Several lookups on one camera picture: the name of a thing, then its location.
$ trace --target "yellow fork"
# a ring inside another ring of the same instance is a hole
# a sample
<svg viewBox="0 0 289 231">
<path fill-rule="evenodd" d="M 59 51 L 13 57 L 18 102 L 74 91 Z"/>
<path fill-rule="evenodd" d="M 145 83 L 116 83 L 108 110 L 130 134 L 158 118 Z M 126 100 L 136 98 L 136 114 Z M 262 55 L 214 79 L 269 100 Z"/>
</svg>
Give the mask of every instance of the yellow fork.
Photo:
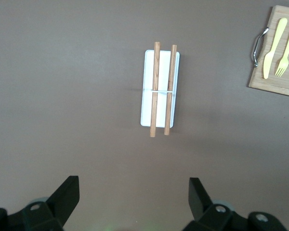
<svg viewBox="0 0 289 231">
<path fill-rule="evenodd" d="M 279 65 L 278 65 L 277 71 L 275 73 L 275 76 L 281 77 L 284 74 L 285 70 L 287 69 L 287 67 L 289 65 L 288 55 L 289 55 L 289 39 L 288 39 L 288 43 L 286 45 L 284 55 L 281 58 L 281 60 L 279 61 Z"/>
<path fill-rule="evenodd" d="M 270 72 L 270 67 L 271 67 L 271 63 L 273 60 L 273 56 L 276 51 L 279 40 L 282 34 L 284 33 L 287 22 L 288 22 L 287 18 L 281 18 L 279 20 L 276 31 L 275 31 L 275 35 L 273 38 L 271 50 L 264 56 L 264 60 L 263 60 L 263 78 L 264 79 L 267 79 L 269 77 L 269 72 Z"/>
</svg>

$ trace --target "wooden cutting board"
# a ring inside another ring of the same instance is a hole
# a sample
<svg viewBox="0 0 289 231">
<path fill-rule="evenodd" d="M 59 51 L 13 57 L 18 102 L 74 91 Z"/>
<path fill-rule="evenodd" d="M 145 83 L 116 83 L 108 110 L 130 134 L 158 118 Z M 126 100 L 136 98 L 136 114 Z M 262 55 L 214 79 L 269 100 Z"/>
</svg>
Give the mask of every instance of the wooden cutting board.
<svg viewBox="0 0 289 231">
<path fill-rule="evenodd" d="M 270 51 L 275 36 L 279 19 L 287 18 L 288 23 L 275 51 L 268 79 L 263 78 L 264 56 Z M 289 96 L 289 66 L 281 77 L 276 77 L 275 72 L 289 38 L 289 7 L 275 6 L 268 22 L 269 31 L 264 35 L 263 48 L 258 58 L 258 66 L 254 68 L 249 87 L 266 90 Z"/>
</svg>

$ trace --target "chopsticks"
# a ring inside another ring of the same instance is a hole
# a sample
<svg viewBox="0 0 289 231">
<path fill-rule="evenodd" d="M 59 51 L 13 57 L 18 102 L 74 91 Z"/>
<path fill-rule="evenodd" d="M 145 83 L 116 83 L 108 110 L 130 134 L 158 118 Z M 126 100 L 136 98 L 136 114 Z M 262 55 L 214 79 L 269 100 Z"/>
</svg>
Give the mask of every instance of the chopsticks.
<svg viewBox="0 0 289 231">
<path fill-rule="evenodd" d="M 159 51 L 160 51 L 160 42 L 155 42 L 154 64 L 153 64 L 153 91 L 158 90 Z M 157 110 L 158 110 L 158 92 L 152 92 L 150 137 L 155 137 Z"/>
<path fill-rule="evenodd" d="M 152 109 L 151 109 L 151 124 L 150 124 L 150 137 L 155 137 L 156 133 L 156 119 L 157 119 L 157 108 L 158 108 L 158 77 L 159 77 L 159 54 L 160 53 L 160 42 L 154 43 L 154 64 L 153 64 L 153 88 L 152 88 Z M 168 76 L 168 88 L 167 91 L 167 102 L 166 102 L 166 117 L 165 117 L 165 129 L 164 135 L 170 133 L 170 121 L 171 121 L 171 103 L 172 103 L 172 91 L 173 91 L 173 79 L 174 79 L 174 68 L 176 61 L 177 45 L 171 46 L 171 57 L 169 66 Z"/>
<path fill-rule="evenodd" d="M 165 119 L 165 129 L 164 129 L 164 135 L 166 135 L 166 136 L 168 136 L 170 133 L 171 102 L 172 102 L 172 89 L 173 89 L 173 78 L 174 78 L 174 66 L 175 66 L 176 53 L 177 53 L 177 45 L 172 45 L 171 46 L 171 54 L 170 54 L 168 88 L 167 88 L 167 91 L 170 91 L 170 92 L 167 92 L 166 119 Z"/>
</svg>

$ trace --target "yellow knife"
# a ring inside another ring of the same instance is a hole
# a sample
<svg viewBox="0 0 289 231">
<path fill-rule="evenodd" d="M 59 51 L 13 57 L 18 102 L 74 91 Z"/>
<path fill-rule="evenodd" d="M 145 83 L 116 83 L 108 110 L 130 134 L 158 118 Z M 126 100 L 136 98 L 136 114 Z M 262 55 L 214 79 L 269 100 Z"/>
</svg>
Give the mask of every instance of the yellow knife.
<svg viewBox="0 0 289 231">
<path fill-rule="evenodd" d="M 275 36 L 273 39 L 271 50 L 264 57 L 263 78 L 265 78 L 265 79 L 267 79 L 269 77 L 269 72 L 270 72 L 270 67 L 271 67 L 271 63 L 273 60 L 273 56 L 274 56 L 275 50 L 277 48 L 277 45 L 279 43 L 279 40 L 280 40 L 284 30 L 285 30 L 287 22 L 288 22 L 287 18 L 281 18 L 279 20 L 277 28 L 276 28 Z"/>
</svg>

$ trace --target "white tray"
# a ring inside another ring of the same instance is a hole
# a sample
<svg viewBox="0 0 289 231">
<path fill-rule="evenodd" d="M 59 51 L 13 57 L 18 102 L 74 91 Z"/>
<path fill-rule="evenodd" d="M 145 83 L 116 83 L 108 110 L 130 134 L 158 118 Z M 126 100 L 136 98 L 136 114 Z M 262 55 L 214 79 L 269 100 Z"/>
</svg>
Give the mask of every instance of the white tray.
<svg viewBox="0 0 289 231">
<path fill-rule="evenodd" d="M 166 99 L 168 87 L 168 75 L 170 65 L 170 51 L 160 51 L 159 56 L 159 77 L 158 77 L 158 110 L 156 118 L 156 127 L 165 127 L 166 117 Z M 144 86 L 143 86 L 143 101 L 141 107 L 141 122 L 142 126 L 149 127 L 151 125 L 151 108 L 152 108 L 152 87 L 153 87 L 153 64 L 154 64 L 154 50 L 147 50 L 144 58 Z M 175 98 L 177 91 L 177 80 L 179 71 L 180 54 L 176 53 L 172 102 L 171 102 L 171 119 L 170 128 L 173 126 Z"/>
</svg>

